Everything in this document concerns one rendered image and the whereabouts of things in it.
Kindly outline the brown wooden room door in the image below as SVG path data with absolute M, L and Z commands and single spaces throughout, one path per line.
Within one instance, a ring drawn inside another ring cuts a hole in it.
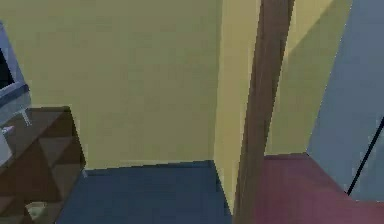
M 253 224 L 256 193 L 295 0 L 261 0 L 232 224 Z

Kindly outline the grey fridge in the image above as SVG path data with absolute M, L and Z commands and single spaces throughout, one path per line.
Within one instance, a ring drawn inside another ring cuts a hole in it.
M 352 199 L 384 202 L 384 0 L 352 0 L 307 153 Z

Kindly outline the brown wooden cabinet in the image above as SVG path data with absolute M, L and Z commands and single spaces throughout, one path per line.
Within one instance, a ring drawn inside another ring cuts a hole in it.
M 7 122 L 11 158 L 0 166 L 0 224 L 56 224 L 86 161 L 68 106 L 30 108 Z

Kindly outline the grey television set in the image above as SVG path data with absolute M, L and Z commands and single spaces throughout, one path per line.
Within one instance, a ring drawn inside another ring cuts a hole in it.
M 14 127 L 6 123 L 21 114 L 26 125 L 30 126 L 31 121 L 26 114 L 30 106 L 30 88 L 19 67 L 5 25 L 0 21 L 0 166 L 12 156 L 6 136 Z

